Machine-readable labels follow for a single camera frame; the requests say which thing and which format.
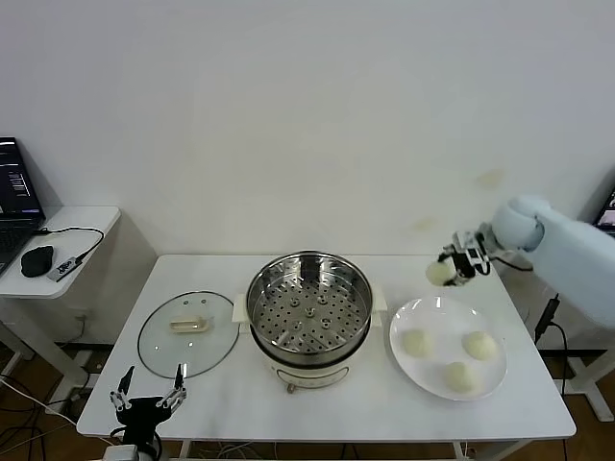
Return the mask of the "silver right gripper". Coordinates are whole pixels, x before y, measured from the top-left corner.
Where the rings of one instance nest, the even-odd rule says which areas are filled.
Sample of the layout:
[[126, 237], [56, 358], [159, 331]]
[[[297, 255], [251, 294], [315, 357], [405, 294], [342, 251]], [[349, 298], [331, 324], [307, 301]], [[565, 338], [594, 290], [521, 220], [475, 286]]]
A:
[[451, 259], [455, 265], [455, 274], [444, 285], [463, 286], [476, 275], [488, 276], [491, 263], [482, 245], [482, 234], [477, 231], [458, 231], [454, 234], [453, 244], [443, 248], [441, 261]]

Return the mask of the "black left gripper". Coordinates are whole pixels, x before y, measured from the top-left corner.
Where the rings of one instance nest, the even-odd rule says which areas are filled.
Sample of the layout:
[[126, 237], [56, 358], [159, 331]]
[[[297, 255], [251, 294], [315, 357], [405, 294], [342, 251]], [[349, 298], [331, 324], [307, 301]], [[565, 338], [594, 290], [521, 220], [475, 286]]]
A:
[[184, 402], [185, 364], [179, 364], [172, 389], [163, 397], [129, 399], [128, 392], [134, 373], [131, 366], [121, 377], [118, 388], [110, 392], [117, 421], [124, 427], [122, 441], [127, 445], [151, 444], [159, 424], [169, 419], [169, 411], [176, 411]]

